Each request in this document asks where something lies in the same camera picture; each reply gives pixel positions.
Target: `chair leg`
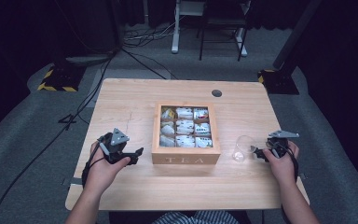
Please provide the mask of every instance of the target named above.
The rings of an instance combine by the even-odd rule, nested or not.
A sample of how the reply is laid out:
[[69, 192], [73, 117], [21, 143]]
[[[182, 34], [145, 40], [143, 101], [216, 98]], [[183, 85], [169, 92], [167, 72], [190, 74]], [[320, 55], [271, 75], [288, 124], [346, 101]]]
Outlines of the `chair leg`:
[[200, 58], [199, 58], [200, 61], [202, 60], [202, 50], [203, 50], [204, 36], [205, 36], [205, 27], [202, 27], [202, 28], [201, 28]]
[[240, 47], [240, 55], [238, 55], [238, 62], [240, 61], [241, 59], [241, 56], [242, 56], [242, 50], [243, 50], [243, 46], [245, 44], [245, 37], [246, 37], [246, 33], [248, 32], [248, 29], [243, 28], [243, 37], [242, 37], [242, 42], [241, 42], [241, 47]]

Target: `wooden box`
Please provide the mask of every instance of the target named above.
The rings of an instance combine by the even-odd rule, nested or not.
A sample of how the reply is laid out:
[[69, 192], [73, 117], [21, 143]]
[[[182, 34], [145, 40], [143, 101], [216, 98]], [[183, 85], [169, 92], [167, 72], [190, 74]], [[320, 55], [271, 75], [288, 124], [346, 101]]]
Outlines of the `wooden box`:
[[219, 156], [213, 104], [157, 103], [153, 164], [216, 164]]

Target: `hand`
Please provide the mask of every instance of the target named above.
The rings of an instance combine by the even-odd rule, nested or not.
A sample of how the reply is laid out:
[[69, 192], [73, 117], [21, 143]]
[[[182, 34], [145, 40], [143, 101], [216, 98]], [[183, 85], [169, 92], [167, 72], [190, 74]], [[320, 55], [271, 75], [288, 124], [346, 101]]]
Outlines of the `hand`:
[[[291, 141], [288, 141], [288, 146], [290, 149], [292, 149], [295, 158], [297, 158], [299, 152], [298, 146], [296, 146], [296, 144]], [[263, 153], [269, 160], [269, 163], [271, 164], [272, 173], [278, 180], [279, 184], [296, 183], [294, 179], [295, 167], [288, 153], [286, 153], [282, 158], [279, 159], [276, 158], [268, 149], [264, 149]]]
[[[90, 153], [92, 153], [97, 144], [99, 143], [95, 142], [92, 144]], [[84, 188], [84, 190], [90, 191], [97, 196], [101, 196], [103, 194], [103, 192], [112, 184], [117, 173], [131, 160], [129, 157], [126, 157], [121, 161], [116, 162], [115, 164], [110, 164], [105, 159], [97, 161], [101, 158], [103, 158], [103, 151], [100, 147], [98, 147], [90, 163], [93, 165], [89, 169], [89, 176]]]

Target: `wooden table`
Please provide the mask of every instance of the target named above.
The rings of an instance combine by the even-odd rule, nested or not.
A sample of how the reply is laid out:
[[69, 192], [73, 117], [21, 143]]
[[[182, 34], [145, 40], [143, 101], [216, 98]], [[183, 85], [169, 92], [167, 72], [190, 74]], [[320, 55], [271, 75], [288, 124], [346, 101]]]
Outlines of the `wooden table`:
[[[221, 97], [214, 97], [220, 90]], [[151, 147], [157, 101], [210, 102], [214, 105], [222, 154], [216, 165], [153, 165]], [[103, 82], [74, 177], [101, 135], [119, 128], [130, 141], [124, 151], [144, 147], [138, 164], [125, 167], [103, 194], [100, 210], [207, 210], [280, 208], [279, 189], [268, 163], [236, 162], [231, 154], [239, 135], [263, 145], [280, 130], [267, 92], [260, 83], [153, 79]], [[301, 179], [297, 181], [308, 201]], [[72, 209], [82, 191], [72, 185], [66, 207]]]

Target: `person's left hand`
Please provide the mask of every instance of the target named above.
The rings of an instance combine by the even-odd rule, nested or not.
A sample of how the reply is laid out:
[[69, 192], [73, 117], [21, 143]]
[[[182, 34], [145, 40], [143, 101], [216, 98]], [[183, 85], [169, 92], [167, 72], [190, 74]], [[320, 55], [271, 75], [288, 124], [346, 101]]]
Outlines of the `person's left hand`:
[[[97, 144], [99, 143], [95, 142], [92, 144], [90, 153], [92, 153]], [[84, 190], [90, 191], [98, 196], [103, 194], [103, 192], [112, 184], [117, 173], [131, 160], [129, 157], [126, 157], [115, 164], [110, 164], [105, 159], [97, 161], [101, 158], [103, 158], [103, 151], [99, 147], [90, 163], [90, 165], [92, 165], [95, 162], [89, 169], [89, 176], [87, 178], [86, 186], [84, 187]]]

